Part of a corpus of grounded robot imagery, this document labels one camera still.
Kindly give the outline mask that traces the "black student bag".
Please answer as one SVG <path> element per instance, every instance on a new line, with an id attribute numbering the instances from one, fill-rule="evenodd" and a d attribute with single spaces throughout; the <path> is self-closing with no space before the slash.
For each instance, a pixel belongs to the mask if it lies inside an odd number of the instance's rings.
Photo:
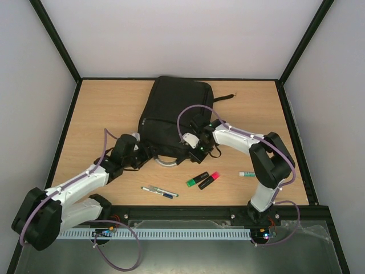
<path id="1" fill-rule="evenodd" d="M 139 120 L 140 141 L 163 167 L 174 167 L 189 158 L 191 147 L 181 135 L 197 134 L 210 123 L 213 103 L 233 98 L 215 97 L 212 87 L 200 81 L 172 76 L 156 78 Z"/>

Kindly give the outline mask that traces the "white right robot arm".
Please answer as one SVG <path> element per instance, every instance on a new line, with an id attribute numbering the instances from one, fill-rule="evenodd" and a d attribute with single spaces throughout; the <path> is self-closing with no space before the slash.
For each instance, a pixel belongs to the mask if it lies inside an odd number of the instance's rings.
<path id="1" fill-rule="evenodd" d="M 294 160 L 281 137 L 276 132 L 244 131 L 219 119 L 190 126 L 193 132 L 180 138 L 190 146 L 193 162 L 202 162 L 214 146 L 228 146 L 250 156 L 258 186 L 248 202 L 247 215 L 255 224 L 266 220 L 285 179 L 295 174 Z"/>

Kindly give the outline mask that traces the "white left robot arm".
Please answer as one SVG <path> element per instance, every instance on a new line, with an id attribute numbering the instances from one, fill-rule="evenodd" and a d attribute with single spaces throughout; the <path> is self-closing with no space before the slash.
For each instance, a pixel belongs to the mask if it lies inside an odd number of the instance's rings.
<path id="1" fill-rule="evenodd" d="M 110 150 L 85 171 L 46 190 L 31 189 L 11 225 L 21 245 L 38 251 L 49 247 L 58 235 L 76 225 L 106 216 L 110 202 L 92 191 L 111 183 L 126 170 L 139 170 L 151 159 L 138 133 L 122 134 Z"/>

